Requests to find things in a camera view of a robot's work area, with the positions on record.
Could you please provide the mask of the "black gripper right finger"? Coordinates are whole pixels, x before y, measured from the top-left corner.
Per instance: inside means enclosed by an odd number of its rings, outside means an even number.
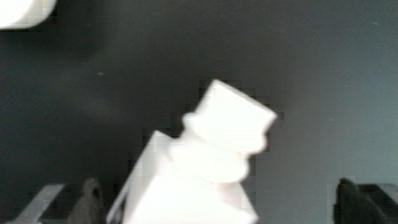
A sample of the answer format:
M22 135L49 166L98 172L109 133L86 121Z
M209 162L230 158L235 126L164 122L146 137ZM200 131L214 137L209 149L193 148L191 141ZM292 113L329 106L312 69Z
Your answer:
M342 178L333 217L335 224L398 224L398 185Z

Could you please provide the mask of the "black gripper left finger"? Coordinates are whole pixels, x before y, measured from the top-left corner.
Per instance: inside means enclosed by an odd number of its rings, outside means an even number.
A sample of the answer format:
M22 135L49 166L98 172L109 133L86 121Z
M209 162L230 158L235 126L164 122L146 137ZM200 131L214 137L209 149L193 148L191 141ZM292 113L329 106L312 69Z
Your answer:
M49 184L11 224L105 224L104 194L95 178L77 188Z

